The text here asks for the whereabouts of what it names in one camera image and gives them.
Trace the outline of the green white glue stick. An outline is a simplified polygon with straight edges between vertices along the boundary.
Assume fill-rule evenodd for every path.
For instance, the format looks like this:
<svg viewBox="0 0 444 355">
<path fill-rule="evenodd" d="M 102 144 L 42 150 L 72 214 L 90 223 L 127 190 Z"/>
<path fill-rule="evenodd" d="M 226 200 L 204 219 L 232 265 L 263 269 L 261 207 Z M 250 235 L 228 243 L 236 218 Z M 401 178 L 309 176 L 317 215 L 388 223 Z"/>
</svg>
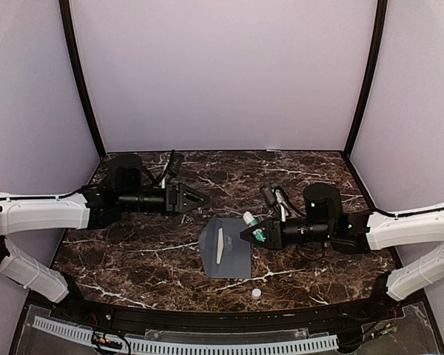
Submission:
<svg viewBox="0 0 444 355">
<path fill-rule="evenodd" d="M 255 219 L 255 217 L 252 215 L 251 212 L 245 212 L 243 214 L 243 220 L 249 228 L 253 229 L 252 233 L 256 237 L 259 238 L 265 237 L 263 229 L 258 228 L 258 221 Z"/>
</svg>

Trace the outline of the beige letter paper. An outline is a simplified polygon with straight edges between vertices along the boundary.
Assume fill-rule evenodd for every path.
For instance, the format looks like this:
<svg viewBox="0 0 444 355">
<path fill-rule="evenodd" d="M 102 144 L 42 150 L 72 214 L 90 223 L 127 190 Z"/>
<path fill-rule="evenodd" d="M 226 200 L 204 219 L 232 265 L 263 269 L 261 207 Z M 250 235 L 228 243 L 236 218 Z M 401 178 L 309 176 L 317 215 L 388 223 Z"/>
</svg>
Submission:
<svg viewBox="0 0 444 355">
<path fill-rule="evenodd" d="M 223 228 L 220 227 L 218 229 L 217 253 L 216 253 L 216 264 L 218 266 L 221 264 L 223 250 L 224 250 L 224 233 L 223 233 Z"/>
</svg>

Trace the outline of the grey envelope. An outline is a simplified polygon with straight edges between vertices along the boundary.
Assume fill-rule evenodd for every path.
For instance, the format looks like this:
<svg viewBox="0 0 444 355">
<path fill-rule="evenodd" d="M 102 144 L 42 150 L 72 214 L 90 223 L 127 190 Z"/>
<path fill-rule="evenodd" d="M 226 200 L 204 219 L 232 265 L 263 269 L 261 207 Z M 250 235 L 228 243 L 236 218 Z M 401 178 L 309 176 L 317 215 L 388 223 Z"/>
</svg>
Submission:
<svg viewBox="0 0 444 355">
<path fill-rule="evenodd" d="M 218 229 L 224 233 L 221 264 L 216 264 Z M 251 245 L 240 238 L 247 227 L 241 218 L 213 217 L 199 236 L 204 273 L 214 279 L 249 279 L 252 276 Z"/>
</svg>

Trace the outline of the white glue stick cap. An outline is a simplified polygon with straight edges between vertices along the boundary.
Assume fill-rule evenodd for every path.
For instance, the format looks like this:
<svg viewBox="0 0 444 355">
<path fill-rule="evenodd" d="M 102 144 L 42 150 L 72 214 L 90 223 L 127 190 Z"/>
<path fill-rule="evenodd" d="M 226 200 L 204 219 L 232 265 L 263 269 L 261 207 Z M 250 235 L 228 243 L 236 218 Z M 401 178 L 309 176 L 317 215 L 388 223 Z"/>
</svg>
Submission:
<svg viewBox="0 0 444 355">
<path fill-rule="evenodd" d="M 252 299 L 258 300 L 261 297 L 261 294 L 262 292 L 259 288 L 254 288 L 251 293 Z"/>
</svg>

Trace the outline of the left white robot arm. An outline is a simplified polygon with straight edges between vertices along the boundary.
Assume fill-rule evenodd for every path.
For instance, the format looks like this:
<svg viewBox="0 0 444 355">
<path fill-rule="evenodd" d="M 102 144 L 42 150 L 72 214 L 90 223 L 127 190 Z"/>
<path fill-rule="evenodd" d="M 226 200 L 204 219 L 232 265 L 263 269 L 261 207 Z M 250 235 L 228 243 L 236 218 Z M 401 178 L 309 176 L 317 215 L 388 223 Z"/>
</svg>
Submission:
<svg viewBox="0 0 444 355">
<path fill-rule="evenodd" d="M 154 175 L 136 154 L 118 155 L 108 163 L 98 185 L 63 195 L 0 193 L 0 274 L 50 302 L 73 322 L 84 322 L 89 305 L 72 277 L 54 271 L 7 239 L 10 234 L 47 229 L 103 229 L 123 214 L 185 214 L 209 203 L 209 196 L 185 183 L 171 183 L 183 155 L 172 152 L 162 173 Z"/>
</svg>

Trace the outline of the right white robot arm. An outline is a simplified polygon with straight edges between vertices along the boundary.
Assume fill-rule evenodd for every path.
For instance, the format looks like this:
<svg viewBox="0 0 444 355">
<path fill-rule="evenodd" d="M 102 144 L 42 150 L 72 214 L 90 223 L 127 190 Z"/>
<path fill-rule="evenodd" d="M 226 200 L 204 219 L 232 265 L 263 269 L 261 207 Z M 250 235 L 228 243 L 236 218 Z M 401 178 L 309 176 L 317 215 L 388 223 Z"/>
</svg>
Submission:
<svg viewBox="0 0 444 355">
<path fill-rule="evenodd" d="M 343 254 L 368 254 L 395 246 L 437 243 L 413 263 L 380 275 L 363 315 L 378 321 L 409 295 L 444 278 L 444 202 L 402 212 L 374 211 L 347 214 L 339 190 L 313 183 L 303 190 L 306 213 L 302 217 L 271 218 L 261 222 L 245 213 L 247 229 L 240 238 L 269 250 L 288 245 L 328 242 Z"/>
</svg>

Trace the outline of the left black frame post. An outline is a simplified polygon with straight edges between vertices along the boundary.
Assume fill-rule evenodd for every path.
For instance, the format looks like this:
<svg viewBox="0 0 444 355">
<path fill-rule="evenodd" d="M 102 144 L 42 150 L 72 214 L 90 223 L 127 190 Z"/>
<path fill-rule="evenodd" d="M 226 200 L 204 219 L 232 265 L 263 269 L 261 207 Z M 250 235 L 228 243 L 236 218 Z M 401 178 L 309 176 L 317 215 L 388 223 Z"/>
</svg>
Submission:
<svg viewBox="0 0 444 355">
<path fill-rule="evenodd" d="M 104 148 L 104 142 L 102 140 L 97 120 L 93 112 L 90 96 L 87 90 L 87 83 L 84 77 L 84 71 L 81 65 L 77 38 L 73 26 L 71 1 L 59 0 L 58 4 L 61 14 L 61 23 L 64 30 L 64 37 L 67 45 L 67 52 L 70 59 L 70 64 L 73 71 L 73 77 L 78 91 L 79 100 L 81 102 L 81 107 L 84 112 L 84 117 L 87 123 L 87 128 L 92 138 L 93 145 L 99 156 L 99 159 L 102 160 L 107 155 L 107 152 L 106 149 Z"/>
</svg>

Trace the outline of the black frame post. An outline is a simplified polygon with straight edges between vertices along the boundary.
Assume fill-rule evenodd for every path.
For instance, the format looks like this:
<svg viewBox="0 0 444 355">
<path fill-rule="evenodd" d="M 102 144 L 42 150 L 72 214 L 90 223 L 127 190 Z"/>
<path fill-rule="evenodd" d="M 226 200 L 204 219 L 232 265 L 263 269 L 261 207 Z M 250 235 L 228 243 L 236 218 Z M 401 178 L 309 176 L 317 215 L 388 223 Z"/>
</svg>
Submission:
<svg viewBox="0 0 444 355">
<path fill-rule="evenodd" d="M 70 64 L 73 71 L 73 77 L 78 91 L 79 100 L 81 102 L 81 107 L 84 112 L 84 117 L 87 123 L 87 128 L 92 138 L 93 145 L 99 156 L 99 159 L 102 160 L 107 155 L 107 152 L 106 149 L 104 148 L 104 142 L 102 140 L 97 120 L 93 112 L 90 96 L 87 90 L 87 83 L 84 77 L 84 71 L 81 65 L 77 38 L 73 26 L 71 1 L 59 0 L 58 4 L 61 14 L 61 23 L 64 30 L 64 37 L 67 45 L 67 52 L 70 59 Z"/>
<path fill-rule="evenodd" d="M 357 105 L 355 107 L 352 118 L 351 127 L 347 136 L 346 144 L 343 149 L 343 157 L 345 160 L 350 160 L 357 137 L 360 132 L 360 127 L 366 111 L 371 86 L 374 81 L 374 75 L 377 68 L 377 61 L 380 54 L 381 42 L 383 38 L 383 31 L 386 22 L 386 13 L 388 8 L 387 0 L 377 0 L 377 6 L 374 17 L 374 26 L 371 35 L 371 43 L 369 47 L 369 54 L 367 57 L 366 68 L 363 75 L 363 81 L 360 88 Z"/>
</svg>

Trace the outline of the black front rail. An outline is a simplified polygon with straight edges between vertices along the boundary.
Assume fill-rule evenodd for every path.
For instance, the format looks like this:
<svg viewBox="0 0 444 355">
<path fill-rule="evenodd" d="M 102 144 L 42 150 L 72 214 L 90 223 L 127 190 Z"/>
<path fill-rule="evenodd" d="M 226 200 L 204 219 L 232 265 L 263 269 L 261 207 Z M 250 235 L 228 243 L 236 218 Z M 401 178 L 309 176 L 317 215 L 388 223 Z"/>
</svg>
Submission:
<svg viewBox="0 0 444 355">
<path fill-rule="evenodd" d="M 369 300 L 284 311 L 222 313 L 159 311 L 86 301 L 82 316 L 73 317 L 57 306 L 51 314 L 129 334 L 142 334 L 148 330 L 243 333 L 307 328 L 312 332 L 350 331 L 395 316 L 392 307 L 373 306 Z"/>
</svg>

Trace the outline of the right black frame post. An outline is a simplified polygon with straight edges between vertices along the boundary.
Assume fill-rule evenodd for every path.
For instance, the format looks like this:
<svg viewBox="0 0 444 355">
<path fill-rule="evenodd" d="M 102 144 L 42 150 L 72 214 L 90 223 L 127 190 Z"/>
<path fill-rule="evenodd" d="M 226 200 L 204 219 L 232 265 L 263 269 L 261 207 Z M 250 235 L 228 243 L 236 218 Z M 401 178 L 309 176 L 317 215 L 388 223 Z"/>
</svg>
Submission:
<svg viewBox="0 0 444 355">
<path fill-rule="evenodd" d="M 352 118 L 351 127 L 347 136 L 346 144 L 343 149 L 343 157 L 345 160 L 350 160 L 357 137 L 360 132 L 360 127 L 366 111 L 371 86 L 374 81 L 374 75 L 377 68 L 377 61 L 380 54 L 381 42 L 383 38 L 383 31 L 386 22 L 386 13 L 388 8 L 387 0 L 377 0 L 377 6 L 374 17 L 374 26 L 371 35 L 371 43 L 369 47 L 369 54 L 367 57 L 366 68 L 363 75 L 363 81 L 360 88 L 357 105 L 355 107 Z"/>
</svg>

